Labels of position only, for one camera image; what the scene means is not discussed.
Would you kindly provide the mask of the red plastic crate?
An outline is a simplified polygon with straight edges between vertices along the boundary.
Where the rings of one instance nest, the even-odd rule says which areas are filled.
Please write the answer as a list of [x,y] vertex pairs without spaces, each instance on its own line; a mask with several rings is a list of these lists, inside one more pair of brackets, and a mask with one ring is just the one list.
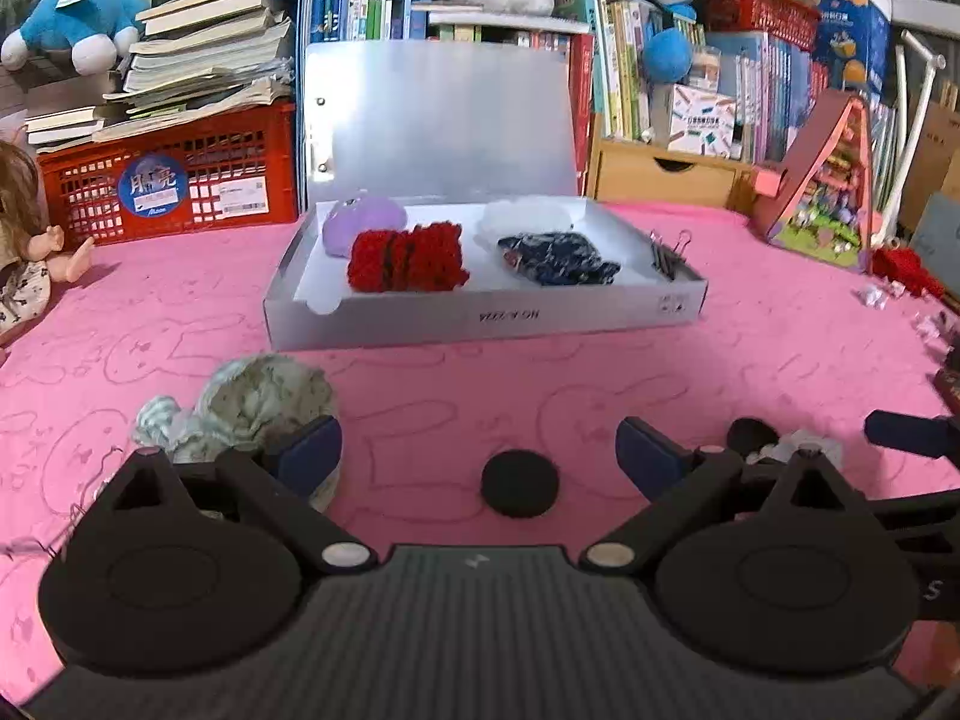
[[70,247],[298,217],[295,105],[278,101],[37,158]]

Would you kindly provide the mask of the small white paper scrap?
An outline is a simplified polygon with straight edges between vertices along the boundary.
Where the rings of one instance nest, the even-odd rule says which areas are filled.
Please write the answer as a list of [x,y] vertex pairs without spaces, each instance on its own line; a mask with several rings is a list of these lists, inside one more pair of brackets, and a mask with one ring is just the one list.
[[871,309],[884,310],[887,301],[889,300],[890,294],[884,286],[880,284],[864,284],[859,291],[857,291],[859,299],[861,299],[862,304]]

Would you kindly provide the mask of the white fluffy plush toy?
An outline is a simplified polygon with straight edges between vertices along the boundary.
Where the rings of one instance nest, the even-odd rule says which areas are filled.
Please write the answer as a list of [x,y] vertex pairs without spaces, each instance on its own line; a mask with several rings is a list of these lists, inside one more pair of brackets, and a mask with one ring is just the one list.
[[496,247],[504,238],[569,232],[573,227],[573,218],[558,200],[540,197],[496,200],[485,206],[475,228],[475,239],[480,244]]

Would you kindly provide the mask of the white patterned small box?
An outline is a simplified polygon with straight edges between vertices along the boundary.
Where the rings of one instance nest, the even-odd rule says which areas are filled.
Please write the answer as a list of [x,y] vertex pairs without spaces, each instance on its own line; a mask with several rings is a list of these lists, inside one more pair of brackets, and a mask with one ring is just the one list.
[[729,158],[736,125],[736,99],[685,85],[651,91],[652,140],[680,153]]

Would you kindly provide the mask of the white open storage box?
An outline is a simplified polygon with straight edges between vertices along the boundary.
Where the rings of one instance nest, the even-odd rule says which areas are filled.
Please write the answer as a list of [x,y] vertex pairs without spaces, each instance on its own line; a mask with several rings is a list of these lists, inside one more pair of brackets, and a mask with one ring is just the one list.
[[[523,338],[697,320],[708,283],[664,277],[649,234],[579,195],[562,54],[509,44],[317,43],[301,67],[306,211],[263,298],[277,351]],[[361,294],[320,231],[343,200],[386,197],[417,224],[450,221],[470,278],[450,293]],[[478,236],[491,202],[550,202],[604,259],[608,286],[539,286]]]

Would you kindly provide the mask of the red knitted item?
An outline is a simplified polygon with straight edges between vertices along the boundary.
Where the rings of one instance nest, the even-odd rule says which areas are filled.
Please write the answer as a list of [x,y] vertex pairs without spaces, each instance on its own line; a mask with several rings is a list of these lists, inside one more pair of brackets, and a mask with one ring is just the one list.
[[470,280],[460,234],[462,227],[448,221],[361,232],[350,254],[348,284],[358,293],[454,291]]

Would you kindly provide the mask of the purple fluffy plush toy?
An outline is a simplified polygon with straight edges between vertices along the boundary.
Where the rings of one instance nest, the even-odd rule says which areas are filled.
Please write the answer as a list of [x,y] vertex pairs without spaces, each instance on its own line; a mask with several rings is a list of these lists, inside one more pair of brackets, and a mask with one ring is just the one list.
[[407,210],[389,197],[360,193],[334,203],[322,223],[325,254],[348,259],[361,232],[402,231],[407,226]]

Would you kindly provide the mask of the black round lid front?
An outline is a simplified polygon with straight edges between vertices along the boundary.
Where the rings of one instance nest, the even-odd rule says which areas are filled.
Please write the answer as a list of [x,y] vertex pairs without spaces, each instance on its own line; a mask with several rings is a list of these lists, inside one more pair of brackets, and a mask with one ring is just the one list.
[[555,505],[559,492],[555,463],[532,450],[505,450],[483,466],[480,497],[503,517],[540,517]]

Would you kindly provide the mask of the row of books right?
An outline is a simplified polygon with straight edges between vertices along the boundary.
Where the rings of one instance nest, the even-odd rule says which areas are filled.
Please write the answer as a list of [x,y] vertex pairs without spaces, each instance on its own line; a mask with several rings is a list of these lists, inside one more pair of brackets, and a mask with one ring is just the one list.
[[[830,86],[814,57],[768,32],[709,31],[703,21],[664,13],[643,0],[581,0],[596,41],[590,146],[597,137],[654,143],[651,91],[643,67],[644,39],[675,26],[692,46],[692,68],[680,83],[736,99],[732,154],[723,160],[781,160]],[[896,107],[882,96],[869,103],[872,178],[890,177],[896,161]]]

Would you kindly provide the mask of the brown haired doll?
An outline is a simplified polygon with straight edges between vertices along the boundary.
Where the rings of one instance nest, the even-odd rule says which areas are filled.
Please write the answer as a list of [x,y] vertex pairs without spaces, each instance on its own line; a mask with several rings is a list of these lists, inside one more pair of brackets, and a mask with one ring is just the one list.
[[19,147],[2,142],[2,359],[7,346],[49,305],[55,283],[80,281],[93,265],[93,238],[78,249],[65,249],[60,226],[43,226],[39,213],[39,172],[34,161]]

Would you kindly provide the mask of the black round lid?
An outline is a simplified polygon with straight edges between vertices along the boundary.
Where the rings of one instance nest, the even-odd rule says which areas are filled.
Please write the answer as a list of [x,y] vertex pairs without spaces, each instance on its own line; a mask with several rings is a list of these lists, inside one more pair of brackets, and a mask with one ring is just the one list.
[[503,517],[540,517],[555,505],[559,492],[555,463],[532,450],[505,450],[483,466],[480,497]]
[[737,418],[727,427],[726,447],[739,454],[743,460],[750,455],[760,455],[766,447],[779,444],[778,431],[763,419]]

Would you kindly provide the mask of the black round lid rear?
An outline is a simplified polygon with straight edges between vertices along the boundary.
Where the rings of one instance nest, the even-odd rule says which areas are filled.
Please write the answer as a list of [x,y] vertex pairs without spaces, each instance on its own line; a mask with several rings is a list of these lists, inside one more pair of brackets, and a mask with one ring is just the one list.
[[766,447],[779,444],[778,431],[763,419],[737,418],[727,427],[726,447],[739,454],[743,460],[750,455],[760,455]]

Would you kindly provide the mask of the black binder clips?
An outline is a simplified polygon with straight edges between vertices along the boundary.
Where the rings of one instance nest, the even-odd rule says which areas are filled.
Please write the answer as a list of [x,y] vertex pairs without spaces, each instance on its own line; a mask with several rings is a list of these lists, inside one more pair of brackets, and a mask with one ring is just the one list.
[[693,241],[690,229],[682,229],[677,240],[669,245],[658,231],[649,232],[651,239],[652,266],[667,280],[674,281],[682,268],[686,267],[686,248]]

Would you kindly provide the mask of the blue carton box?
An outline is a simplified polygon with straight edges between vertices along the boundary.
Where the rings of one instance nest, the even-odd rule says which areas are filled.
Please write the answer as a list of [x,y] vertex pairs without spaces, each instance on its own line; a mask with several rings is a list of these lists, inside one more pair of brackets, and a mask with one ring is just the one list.
[[892,0],[818,0],[814,57],[830,86],[871,101],[884,93]]

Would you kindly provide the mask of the red basket on books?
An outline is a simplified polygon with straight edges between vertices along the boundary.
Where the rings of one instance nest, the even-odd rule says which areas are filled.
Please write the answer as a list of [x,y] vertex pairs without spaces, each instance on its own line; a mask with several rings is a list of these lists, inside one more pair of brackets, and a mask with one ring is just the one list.
[[716,32],[768,32],[812,52],[820,11],[809,0],[706,0],[706,26]]

